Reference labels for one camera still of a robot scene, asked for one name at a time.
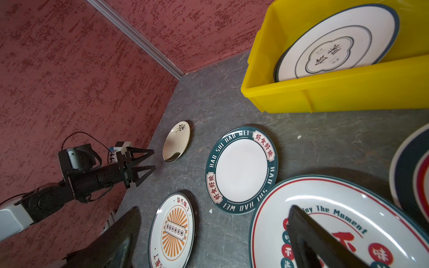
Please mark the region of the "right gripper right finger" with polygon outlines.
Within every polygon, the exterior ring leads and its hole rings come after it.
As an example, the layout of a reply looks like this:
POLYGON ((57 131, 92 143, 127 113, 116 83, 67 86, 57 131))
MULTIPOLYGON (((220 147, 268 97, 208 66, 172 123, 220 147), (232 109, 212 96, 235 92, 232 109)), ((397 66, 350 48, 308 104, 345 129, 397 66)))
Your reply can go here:
POLYGON ((298 268, 320 268, 319 258, 330 268, 367 267, 298 206, 290 208, 288 219, 288 232, 298 268))

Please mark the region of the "blue floral teal plate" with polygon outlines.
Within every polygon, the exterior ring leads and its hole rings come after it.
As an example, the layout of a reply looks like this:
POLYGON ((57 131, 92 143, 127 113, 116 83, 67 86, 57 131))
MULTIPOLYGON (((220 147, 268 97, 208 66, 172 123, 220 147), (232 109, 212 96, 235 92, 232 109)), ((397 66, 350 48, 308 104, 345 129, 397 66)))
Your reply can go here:
POLYGON ((289 49, 290 48, 288 48, 281 56, 280 56, 280 58, 278 59, 278 61, 277 61, 277 63, 276 63, 276 65, 275 65, 275 67, 274 67, 274 72, 273 72, 273 79, 274 79, 274 82, 275 83, 278 83, 279 82, 279 68, 280 68, 280 65, 281 65, 281 63, 283 62, 283 59, 284 59, 284 57, 286 56, 286 54, 288 53, 288 51, 289 51, 289 49))

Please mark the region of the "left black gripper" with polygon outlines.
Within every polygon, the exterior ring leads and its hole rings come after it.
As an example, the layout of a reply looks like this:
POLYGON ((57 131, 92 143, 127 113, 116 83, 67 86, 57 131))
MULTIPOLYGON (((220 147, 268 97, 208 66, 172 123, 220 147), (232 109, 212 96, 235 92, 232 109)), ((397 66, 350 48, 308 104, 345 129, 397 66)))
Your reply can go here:
POLYGON ((149 175, 156 171, 155 165, 134 167, 153 154, 154 150, 152 149, 136 147, 127 147, 124 154, 121 151, 116 152, 117 164, 127 189, 131 187, 131 183, 135 183, 136 187, 140 186, 149 175))

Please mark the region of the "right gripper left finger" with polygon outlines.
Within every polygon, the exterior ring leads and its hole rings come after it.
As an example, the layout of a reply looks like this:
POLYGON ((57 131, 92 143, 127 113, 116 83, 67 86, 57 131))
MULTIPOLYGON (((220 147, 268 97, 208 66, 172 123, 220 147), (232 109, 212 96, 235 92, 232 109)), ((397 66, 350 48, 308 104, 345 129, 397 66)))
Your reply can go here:
POLYGON ((114 225, 85 249, 66 257, 65 268, 131 268, 141 214, 132 207, 114 225))

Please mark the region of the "cream plate black floral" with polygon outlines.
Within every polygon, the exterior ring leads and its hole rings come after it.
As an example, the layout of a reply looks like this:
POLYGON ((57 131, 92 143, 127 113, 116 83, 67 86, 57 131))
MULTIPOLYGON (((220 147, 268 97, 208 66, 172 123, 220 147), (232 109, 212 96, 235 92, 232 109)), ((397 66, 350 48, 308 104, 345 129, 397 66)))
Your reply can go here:
POLYGON ((191 127, 187 121, 177 123, 168 133, 163 146, 163 159, 171 163, 185 152, 191 137, 191 127))

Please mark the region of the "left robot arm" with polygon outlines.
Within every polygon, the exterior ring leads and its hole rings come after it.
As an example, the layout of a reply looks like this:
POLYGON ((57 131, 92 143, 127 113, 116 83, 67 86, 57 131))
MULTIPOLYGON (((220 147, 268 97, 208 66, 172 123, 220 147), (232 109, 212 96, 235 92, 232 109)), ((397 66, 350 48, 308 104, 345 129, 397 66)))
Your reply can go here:
POLYGON ((91 144, 64 149, 59 152, 63 179, 13 197, 1 206, 1 240, 22 232, 39 223, 76 200, 81 203, 94 202, 92 194, 114 185, 124 183, 139 186, 156 169, 154 165, 140 163, 154 154, 151 149, 139 149, 123 143, 114 147, 114 161, 102 165, 101 157, 91 144))

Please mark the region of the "white plate black cloud emblem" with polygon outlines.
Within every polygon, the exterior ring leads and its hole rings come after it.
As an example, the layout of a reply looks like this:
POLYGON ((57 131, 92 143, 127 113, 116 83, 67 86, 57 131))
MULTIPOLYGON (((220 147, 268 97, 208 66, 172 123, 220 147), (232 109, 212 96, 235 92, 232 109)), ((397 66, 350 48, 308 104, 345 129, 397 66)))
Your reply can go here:
POLYGON ((279 68, 279 82, 376 64, 390 51, 399 31, 398 13, 385 4, 338 12, 289 47, 279 68))

